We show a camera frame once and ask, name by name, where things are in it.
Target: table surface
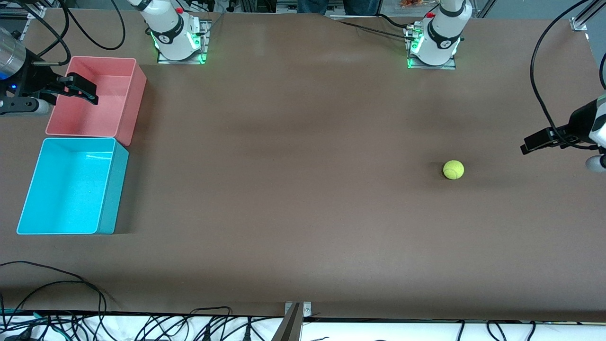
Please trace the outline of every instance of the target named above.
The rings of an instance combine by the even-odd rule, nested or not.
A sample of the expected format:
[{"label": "table surface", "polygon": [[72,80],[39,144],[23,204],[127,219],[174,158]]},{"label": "table surface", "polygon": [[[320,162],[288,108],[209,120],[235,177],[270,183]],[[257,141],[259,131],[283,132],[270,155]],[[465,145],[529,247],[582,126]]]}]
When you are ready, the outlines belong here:
[{"label": "table surface", "polygon": [[[114,12],[76,15],[101,43],[119,40]],[[519,150],[547,126],[528,80],[547,21],[471,20],[452,72],[407,69],[397,39],[319,15],[227,14],[207,64],[155,65],[142,18],[123,15],[117,51],[76,27],[66,37],[74,55],[134,57],[148,78],[116,234],[16,235],[48,117],[3,118],[1,261],[78,273],[113,310],[275,315],[305,300],[321,316],[603,320],[606,180],[585,170],[590,152]],[[47,19],[62,27],[61,12]],[[34,23],[25,43],[50,41]],[[536,72],[559,124],[601,93],[585,35],[565,21]],[[460,180],[441,175],[451,159]],[[0,272],[9,306],[63,278]],[[96,300],[66,286],[25,307]]]}]

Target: yellow-green ball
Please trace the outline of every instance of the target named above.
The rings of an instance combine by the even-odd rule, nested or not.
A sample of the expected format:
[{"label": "yellow-green ball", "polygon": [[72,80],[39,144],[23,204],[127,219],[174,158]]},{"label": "yellow-green ball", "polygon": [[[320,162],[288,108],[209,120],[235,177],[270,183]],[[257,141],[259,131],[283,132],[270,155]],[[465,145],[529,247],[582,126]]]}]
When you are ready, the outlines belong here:
[{"label": "yellow-green ball", "polygon": [[463,176],[465,167],[463,167],[463,164],[460,161],[450,160],[444,164],[442,171],[444,172],[445,177],[450,180],[457,180]]}]

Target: pink bin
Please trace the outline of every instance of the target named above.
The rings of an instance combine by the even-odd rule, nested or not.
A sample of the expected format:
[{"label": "pink bin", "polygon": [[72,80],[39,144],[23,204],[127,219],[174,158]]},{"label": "pink bin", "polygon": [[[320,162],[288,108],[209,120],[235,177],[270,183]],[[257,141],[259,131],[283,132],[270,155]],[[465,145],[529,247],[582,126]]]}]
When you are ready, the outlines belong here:
[{"label": "pink bin", "polygon": [[137,60],[75,56],[67,67],[69,72],[76,72],[97,85],[99,104],[58,96],[46,134],[114,137],[122,145],[130,145],[147,81]]}]

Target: jeans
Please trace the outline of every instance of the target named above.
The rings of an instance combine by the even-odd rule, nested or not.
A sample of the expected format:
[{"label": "jeans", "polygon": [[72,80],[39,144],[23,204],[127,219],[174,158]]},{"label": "jeans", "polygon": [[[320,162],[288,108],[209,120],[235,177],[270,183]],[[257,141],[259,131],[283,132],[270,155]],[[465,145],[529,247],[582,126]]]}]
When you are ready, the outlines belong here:
[{"label": "jeans", "polygon": [[[347,15],[375,15],[379,0],[343,0]],[[297,0],[297,13],[326,14],[328,0]]]}]

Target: blue bin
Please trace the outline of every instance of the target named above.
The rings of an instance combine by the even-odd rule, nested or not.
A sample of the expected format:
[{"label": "blue bin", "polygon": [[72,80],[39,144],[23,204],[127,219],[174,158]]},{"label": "blue bin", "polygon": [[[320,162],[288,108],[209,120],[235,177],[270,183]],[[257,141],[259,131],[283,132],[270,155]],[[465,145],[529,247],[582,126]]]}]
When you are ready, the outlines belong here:
[{"label": "blue bin", "polygon": [[114,138],[47,138],[17,233],[112,234],[127,161]]}]

